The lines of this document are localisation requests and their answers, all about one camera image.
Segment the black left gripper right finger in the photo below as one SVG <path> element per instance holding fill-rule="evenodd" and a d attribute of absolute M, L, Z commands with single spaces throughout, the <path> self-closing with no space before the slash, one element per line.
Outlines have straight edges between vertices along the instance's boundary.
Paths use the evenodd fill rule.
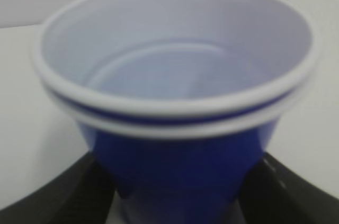
<path fill-rule="evenodd" d="M 338 223 L 338 199 L 268 153 L 246 175 L 238 201 L 247 223 Z"/>

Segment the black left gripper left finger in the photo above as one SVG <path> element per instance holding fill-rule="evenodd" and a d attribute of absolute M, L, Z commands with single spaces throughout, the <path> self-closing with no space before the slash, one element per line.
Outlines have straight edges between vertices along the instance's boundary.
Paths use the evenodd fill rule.
<path fill-rule="evenodd" d="M 113 178 L 87 153 L 54 180 L 1 210 L 1 223 L 105 223 Z"/>

